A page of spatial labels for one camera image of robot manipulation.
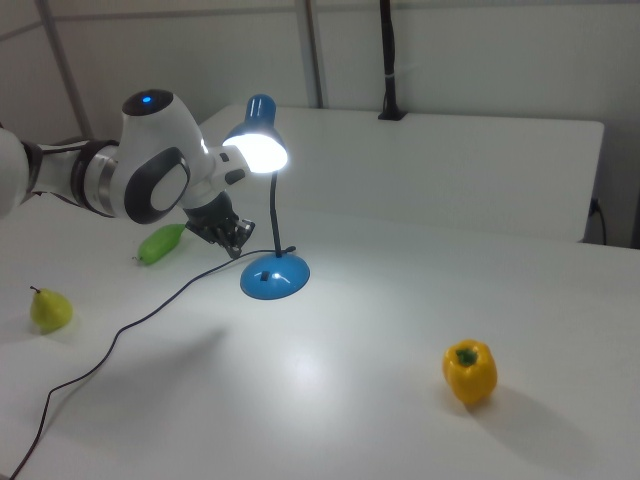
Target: green cucumber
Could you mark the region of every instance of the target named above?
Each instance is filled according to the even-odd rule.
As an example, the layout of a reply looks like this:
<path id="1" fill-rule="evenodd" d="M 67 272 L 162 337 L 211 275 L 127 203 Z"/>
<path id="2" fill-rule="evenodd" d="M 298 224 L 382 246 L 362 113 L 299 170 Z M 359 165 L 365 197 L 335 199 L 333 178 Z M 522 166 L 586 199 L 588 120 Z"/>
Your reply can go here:
<path id="1" fill-rule="evenodd" d="M 183 224 L 165 225 L 153 232 L 140 244 L 138 260 L 145 265 L 156 263 L 178 245 L 184 227 Z"/>

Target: lamp base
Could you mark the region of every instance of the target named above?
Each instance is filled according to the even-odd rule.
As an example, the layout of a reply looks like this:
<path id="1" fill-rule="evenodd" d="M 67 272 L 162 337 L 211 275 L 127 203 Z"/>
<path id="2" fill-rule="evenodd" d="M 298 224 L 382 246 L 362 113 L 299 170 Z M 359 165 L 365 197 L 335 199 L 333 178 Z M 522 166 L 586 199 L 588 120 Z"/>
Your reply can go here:
<path id="1" fill-rule="evenodd" d="M 288 253 L 267 255 L 251 262 L 242 272 L 240 287 L 258 300 L 275 300 L 296 293 L 309 280 L 309 266 Z"/>

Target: green pear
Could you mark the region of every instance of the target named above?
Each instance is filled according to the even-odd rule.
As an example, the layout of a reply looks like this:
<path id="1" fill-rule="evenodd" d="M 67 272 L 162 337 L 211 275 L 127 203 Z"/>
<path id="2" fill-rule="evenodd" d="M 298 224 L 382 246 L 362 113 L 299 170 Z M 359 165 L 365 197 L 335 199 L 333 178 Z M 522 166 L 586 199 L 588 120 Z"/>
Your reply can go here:
<path id="1" fill-rule="evenodd" d="M 64 327 L 73 316 L 73 307 L 63 295 L 46 288 L 37 289 L 31 302 L 31 319 L 43 333 Z"/>

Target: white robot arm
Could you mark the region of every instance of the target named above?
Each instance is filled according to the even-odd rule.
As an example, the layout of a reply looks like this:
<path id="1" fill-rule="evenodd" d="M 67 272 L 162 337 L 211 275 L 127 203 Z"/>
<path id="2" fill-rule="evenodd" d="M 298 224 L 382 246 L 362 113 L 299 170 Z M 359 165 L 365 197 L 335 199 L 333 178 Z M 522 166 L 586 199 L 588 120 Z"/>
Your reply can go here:
<path id="1" fill-rule="evenodd" d="M 119 143 L 35 145 L 0 129 L 0 218 L 44 192 L 141 224 L 178 205 L 187 228 L 237 257 L 254 224 L 239 220 L 224 190 L 253 170 L 251 152 L 206 146 L 187 107 L 168 91 L 139 92 L 122 113 Z"/>

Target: desk lamp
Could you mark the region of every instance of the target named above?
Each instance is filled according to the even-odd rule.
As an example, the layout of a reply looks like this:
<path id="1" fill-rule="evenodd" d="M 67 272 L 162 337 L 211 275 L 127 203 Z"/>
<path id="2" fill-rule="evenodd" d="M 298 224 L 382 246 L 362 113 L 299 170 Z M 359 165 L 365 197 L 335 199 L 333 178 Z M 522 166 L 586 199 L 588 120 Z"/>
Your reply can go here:
<path id="1" fill-rule="evenodd" d="M 278 170 L 288 161 L 282 138 L 274 128 L 276 104 L 267 95 L 255 95 L 247 104 L 245 120 L 235 127 L 223 146 L 234 145 L 247 159 L 254 173 L 273 172 L 271 176 L 270 211 L 275 254 L 261 257 L 242 272 L 240 286 L 250 297 L 259 300 L 275 300 L 287 297 L 309 280 L 309 266 L 295 255 L 283 252 L 275 207 L 275 190 Z"/>

